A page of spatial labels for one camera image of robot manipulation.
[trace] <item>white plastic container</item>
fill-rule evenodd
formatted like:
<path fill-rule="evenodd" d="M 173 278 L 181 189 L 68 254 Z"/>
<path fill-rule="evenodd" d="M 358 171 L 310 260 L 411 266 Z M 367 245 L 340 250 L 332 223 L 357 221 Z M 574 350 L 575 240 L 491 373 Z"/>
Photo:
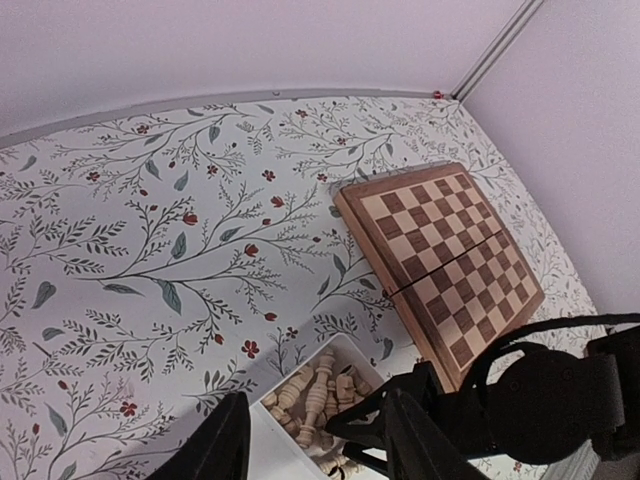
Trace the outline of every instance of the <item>white plastic container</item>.
<path fill-rule="evenodd" d="M 322 345 L 318 350 L 314 352 L 314 354 L 309 357 L 309 359 L 305 362 L 305 364 L 310 364 L 314 368 L 318 364 L 318 359 L 322 352 L 326 348 L 331 348 L 334 352 L 334 356 L 336 362 L 333 366 L 333 371 L 337 374 L 344 367 L 348 365 L 353 365 L 358 370 L 358 374 L 360 377 L 369 383 L 373 389 L 377 389 L 384 383 L 384 379 L 380 376 L 380 374 L 369 364 L 367 358 L 358 350 L 355 344 L 351 341 L 351 339 L 344 334 L 337 334 L 331 339 L 329 339 L 324 345 Z M 289 380 L 290 377 L 296 374 L 298 369 L 291 372 L 287 375 L 280 383 L 278 383 L 270 392 L 278 390 L 283 384 Z M 303 396 L 298 402 L 298 409 L 295 410 L 294 413 L 304 418 L 304 399 L 306 398 L 306 392 L 303 392 Z M 295 442 L 293 438 L 282 428 L 282 426 L 271 416 L 269 411 L 260 403 L 260 401 L 254 403 L 251 407 L 251 415 L 252 415 L 252 423 L 255 423 L 255 428 L 259 428 L 260 430 L 268 429 L 272 435 L 266 435 L 260 433 L 259 441 L 253 442 L 251 446 L 251 456 L 254 456 L 254 450 L 259 450 L 264 452 L 265 448 L 275 451 L 278 450 L 281 453 L 278 454 L 258 454 L 255 458 L 255 462 L 251 462 L 250 465 L 250 476 L 252 478 L 267 478 L 267 475 L 264 476 L 267 472 L 264 471 L 264 468 L 267 467 L 269 473 L 275 474 L 277 472 L 277 478 L 282 480 L 283 478 L 317 478 L 318 480 L 326 480 L 328 477 L 322 473 L 322 471 L 318 468 L 316 463 L 310 458 L 313 457 L 322 457 L 327 455 L 328 452 L 322 452 L 320 448 L 311 448 L 309 450 L 303 450 L 300 446 Z M 275 445 L 266 446 L 263 442 L 277 442 L 280 445 L 277 447 Z M 343 442 L 338 442 L 334 446 L 334 450 L 338 449 L 342 446 Z M 295 456 L 295 458 L 291 458 L 290 455 L 286 455 L 282 452 L 281 446 L 286 446 L 288 450 Z M 284 462 L 290 467 L 283 465 L 285 468 L 278 468 L 276 465 L 265 465 L 264 462 Z M 300 476 L 300 465 L 303 464 L 308 469 L 308 473 L 304 476 Z M 262 471 L 262 475 L 257 475 L 256 469 L 260 469 Z M 358 474 L 354 477 L 355 480 L 369 480 L 369 479 L 381 479 L 385 478 L 372 470 L 365 469 L 363 473 Z"/>

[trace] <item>dark square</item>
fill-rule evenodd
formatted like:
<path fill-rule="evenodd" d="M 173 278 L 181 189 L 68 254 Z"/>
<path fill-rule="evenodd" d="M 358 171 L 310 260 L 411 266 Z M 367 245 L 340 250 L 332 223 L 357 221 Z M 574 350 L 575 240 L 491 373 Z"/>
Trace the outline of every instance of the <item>dark square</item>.
<path fill-rule="evenodd" d="M 489 290 L 483 290 L 478 294 L 478 300 L 480 300 L 480 304 L 484 308 L 485 312 L 489 312 L 493 307 L 496 306 L 496 302 L 489 293 Z"/>
<path fill-rule="evenodd" d="M 467 212 L 466 210 L 461 210 L 460 212 L 458 212 L 457 215 L 460 221 L 462 222 L 462 225 L 464 225 L 464 228 L 473 227 L 474 225 L 473 219 L 471 218 L 471 215 L 469 215 L 469 212 Z"/>
<path fill-rule="evenodd" d="M 451 279 L 449 278 L 449 275 L 447 275 L 447 272 L 444 271 L 444 268 L 439 268 L 433 272 L 431 274 L 431 280 L 433 280 L 433 283 L 440 293 L 447 291 L 453 286 L 453 283 L 451 283 Z"/>
<path fill-rule="evenodd" d="M 511 304 L 509 303 L 509 300 L 507 300 L 506 298 L 498 304 L 498 310 L 500 310 L 500 313 L 502 314 L 502 318 L 507 322 L 513 316 L 513 308 L 511 308 Z"/>
<path fill-rule="evenodd" d="M 436 187 L 438 187 L 445 197 L 453 193 L 453 190 L 451 190 L 446 180 L 436 180 Z"/>
<path fill-rule="evenodd" d="M 473 319 L 467 307 L 462 307 L 456 313 L 453 314 L 453 319 L 460 328 L 460 331 L 465 334 L 473 328 Z"/>
<path fill-rule="evenodd" d="M 478 267 L 478 273 L 480 274 L 480 278 L 482 278 L 482 281 L 484 282 L 484 284 L 487 286 L 491 285 L 496 279 L 496 277 L 493 276 L 493 272 L 487 266 L 487 264 L 480 265 Z"/>
<path fill-rule="evenodd" d="M 482 218 L 489 218 L 491 216 L 491 212 L 484 203 L 478 203 L 476 207 L 478 208 L 480 215 L 482 215 Z"/>
<path fill-rule="evenodd" d="M 424 238 L 424 235 L 420 230 L 413 230 L 412 232 L 407 233 L 407 240 L 413 247 L 416 253 L 420 253 L 423 250 L 429 248 L 429 242 Z"/>
<path fill-rule="evenodd" d="M 422 185 L 411 187 L 411 193 L 420 203 L 429 203 L 431 201 L 431 197 Z"/>
<path fill-rule="evenodd" d="M 451 250 L 449 250 L 446 243 L 439 243 L 433 247 L 433 253 L 436 254 L 436 257 L 438 257 L 438 260 L 442 263 L 448 263 L 454 258 L 453 253 L 451 253 Z"/>
<path fill-rule="evenodd" d="M 456 175 L 456 180 L 458 180 L 458 183 L 462 188 L 464 189 L 471 188 L 471 183 L 469 183 L 469 180 L 467 180 L 467 177 L 465 177 L 464 175 L 462 174 Z"/>
<path fill-rule="evenodd" d="M 429 225 L 431 220 L 427 216 L 427 213 L 424 211 L 422 207 L 413 207 L 409 210 L 409 215 L 413 218 L 413 221 L 416 222 L 416 225 L 419 227 L 424 227 L 425 225 Z"/>
<path fill-rule="evenodd" d="M 498 240 L 498 243 L 502 248 L 507 248 L 509 246 L 509 239 L 503 231 L 496 233 L 496 240 Z"/>
<path fill-rule="evenodd" d="M 464 303 L 469 303 L 471 299 L 475 296 L 473 293 L 473 288 L 471 288 L 471 284 L 466 278 L 463 278 L 458 283 L 456 283 L 456 290 L 458 291 L 458 295 Z"/>
<path fill-rule="evenodd" d="M 402 235 L 402 230 L 393 217 L 379 218 L 376 220 L 376 223 L 387 240 L 391 240 Z"/>
<path fill-rule="evenodd" d="M 473 266 L 473 262 L 471 261 L 468 255 L 464 255 L 458 258 L 458 265 L 460 265 L 460 268 L 462 269 L 465 275 L 469 275 L 471 272 L 473 272 L 476 269 L 476 267 Z"/>
<path fill-rule="evenodd" d="M 478 330 L 485 342 L 489 343 L 496 336 L 496 329 L 493 328 L 488 318 L 483 318 L 478 322 Z"/>
<path fill-rule="evenodd" d="M 518 295 L 518 298 L 522 303 L 527 303 L 527 300 L 529 300 L 527 289 L 524 288 L 521 283 L 516 285 L 516 295 Z"/>
<path fill-rule="evenodd" d="M 471 238 L 471 235 L 469 235 L 469 232 L 466 230 L 458 234 L 458 239 L 462 242 L 465 250 L 470 250 L 473 247 L 473 238 Z"/>
<path fill-rule="evenodd" d="M 478 245 L 478 251 L 480 252 L 480 255 L 482 255 L 482 258 L 484 258 L 487 262 L 493 258 L 491 247 L 489 247 L 489 245 L 487 245 L 486 243 L 481 243 L 480 245 Z"/>
<path fill-rule="evenodd" d="M 451 316 L 449 307 L 447 307 L 447 304 L 444 303 L 442 297 L 434 298 L 429 303 L 427 303 L 426 307 L 436 325 L 440 325 Z"/>
<path fill-rule="evenodd" d="M 409 274 L 409 278 L 411 279 L 411 281 L 420 280 L 429 273 L 427 272 L 427 269 L 424 267 L 424 264 L 417 255 L 403 260 L 402 266 Z"/>
<path fill-rule="evenodd" d="M 513 286 L 511 285 L 509 278 L 507 278 L 504 273 L 498 277 L 498 285 L 500 285 L 500 288 L 505 295 L 508 295 L 511 290 L 513 290 Z"/>
<path fill-rule="evenodd" d="M 438 233 L 440 233 L 444 240 L 453 237 L 453 230 L 451 230 L 451 225 L 449 225 L 449 222 L 447 222 L 444 218 L 433 222 L 433 226 L 436 227 L 436 230 L 438 230 Z"/>
<path fill-rule="evenodd" d="M 473 205 L 473 202 L 466 192 L 458 192 L 456 193 L 456 197 L 458 197 L 458 200 L 460 200 L 460 203 L 464 208 L 469 208 L 471 205 Z"/>
<path fill-rule="evenodd" d="M 393 192 L 382 195 L 380 199 L 384 202 L 391 213 L 398 213 L 406 210 L 402 200 L 400 200 L 400 197 Z"/>
<path fill-rule="evenodd" d="M 451 353 L 460 368 L 464 367 L 473 359 L 473 352 L 464 337 L 451 345 Z"/>
<path fill-rule="evenodd" d="M 516 274 L 518 275 L 518 278 L 520 280 L 522 280 L 524 277 L 527 276 L 527 271 L 524 269 L 520 261 L 517 261 L 515 263 L 515 265 L 513 266 L 513 269 L 516 271 Z"/>
<path fill-rule="evenodd" d="M 445 217 L 448 217 L 449 215 L 453 214 L 453 208 L 451 208 L 451 205 L 449 205 L 449 202 L 447 202 L 444 198 L 439 198 L 433 203 L 436 204 L 436 207 L 438 207 L 438 210 L 440 210 L 440 213 L 442 213 L 442 215 L 444 215 Z"/>

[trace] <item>floral wallpaper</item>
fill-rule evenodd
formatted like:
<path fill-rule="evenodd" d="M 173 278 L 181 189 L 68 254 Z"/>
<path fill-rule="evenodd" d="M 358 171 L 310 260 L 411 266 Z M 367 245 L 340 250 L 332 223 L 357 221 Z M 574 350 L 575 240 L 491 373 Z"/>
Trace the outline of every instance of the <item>floral wallpaper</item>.
<path fill-rule="evenodd" d="M 443 161 L 468 168 L 522 247 L 546 292 L 535 320 L 594 312 L 454 101 L 206 105 L 0 150 L 0 478 L 144 478 L 227 392 L 257 400 L 337 332 L 383 374 L 410 370 L 417 350 L 331 199 Z M 538 339 L 580 354 L 600 333 Z"/>

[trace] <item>red flower print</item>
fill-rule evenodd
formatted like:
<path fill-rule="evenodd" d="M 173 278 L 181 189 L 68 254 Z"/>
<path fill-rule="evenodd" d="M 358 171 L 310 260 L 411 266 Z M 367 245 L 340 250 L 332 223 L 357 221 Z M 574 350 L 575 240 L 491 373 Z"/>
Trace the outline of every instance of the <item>red flower print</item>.
<path fill-rule="evenodd" d="M 185 213 L 182 217 L 182 221 L 193 227 L 196 223 L 198 223 L 198 216 L 195 213 Z"/>
<path fill-rule="evenodd" d="M 256 247 L 253 243 L 248 243 L 246 247 L 244 247 L 244 254 L 247 257 L 255 257 L 256 254 L 260 251 L 258 247 Z"/>
<path fill-rule="evenodd" d="M 247 357 L 249 357 L 252 360 L 256 358 L 256 354 L 260 352 L 260 349 L 258 348 L 258 344 L 252 340 L 245 341 L 241 350 L 243 353 L 246 353 Z"/>
<path fill-rule="evenodd" d="M 271 204 L 275 208 L 284 207 L 284 200 L 282 200 L 282 197 L 271 197 Z"/>
<path fill-rule="evenodd" d="M 138 406 L 135 403 L 122 402 L 120 413 L 124 414 L 125 417 L 133 417 L 136 414 L 136 408 Z"/>
<path fill-rule="evenodd" d="M 276 178 L 276 174 L 271 170 L 265 170 L 264 172 L 262 172 L 262 176 L 267 179 L 267 182 L 273 182 L 273 180 Z"/>
<path fill-rule="evenodd" d="M 298 335 L 298 330 L 293 327 L 287 327 L 287 338 L 293 340 Z"/>

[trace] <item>chessboard wooden border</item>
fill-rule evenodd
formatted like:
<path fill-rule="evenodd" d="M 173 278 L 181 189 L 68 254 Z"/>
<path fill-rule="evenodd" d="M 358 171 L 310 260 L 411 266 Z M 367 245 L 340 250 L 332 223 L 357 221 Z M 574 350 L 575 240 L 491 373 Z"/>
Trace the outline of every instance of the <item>chessboard wooden border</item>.
<path fill-rule="evenodd" d="M 347 224 L 349 231 L 356 239 L 358 245 L 365 254 L 365 257 L 371 264 L 374 272 L 380 280 L 380 283 L 382 284 L 382 287 L 393 300 L 402 322 L 415 341 L 421 355 L 425 360 L 433 359 L 441 362 L 440 368 L 437 368 L 439 366 L 437 365 L 436 370 L 441 381 L 444 381 L 446 377 L 446 383 L 443 385 L 445 391 L 451 391 L 451 389 L 447 388 L 449 387 L 447 383 L 451 384 L 453 390 L 457 390 L 469 367 L 466 367 L 464 370 L 460 370 L 458 364 L 453 358 L 453 355 L 449 352 L 449 349 L 444 344 L 440 333 L 437 331 L 433 318 L 427 312 L 426 307 L 422 305 L 422 302 L 420 302 L 420 299 L 414 289 L 410 287 L 402 290 L 407 285 L 415 285 L 419 283 L 433 272 L 429 272 L 417 281 L 412 282 L 409 280 L 404 273 L 402 266 L 392 254 L 386 240 L 379 232 L 377 225 L 364 208 L 361 199 L 389 190 L 395 190 L 457 174 L 463 174 L 476 189 L 480 195 L 480 199 L 485 203 L 491 215 L 493 215 L 498 221 L 500 230 L 504 232 L 509 242 L 514 246 L 518 258 L 522 262 L 527 274 L 534 282 L 537 290 L 523 306 L 522 310 L 507 325 L 507 327 L 498 333 L 498 336 L 496 337 L 498 338 L 501 335 L 525 324 L 544 301 L 544 292 L 537 277 L 531 270 L 529 262 L 527 262 L 522 255 L 522 251 L 511 235 L 511 232 L 509 232 L 509 229 L 505 226 L 500 215 L 498 215 L 482 189 L 480 189 L 474 178 L 462 164 L 454 162 L 436 167 L 427 167 L 425 169 L 401 173 L 393 177 L 384 177 L 362 184 L 349 185 L 342 188 L 334 198 L 334 203 L 340 211 L 343 220 Z M 466 252 L 476 248 L 478 245 L 475 245 Z M 420 322 L 417 315 L 426 316 L 428 321 Z"/>

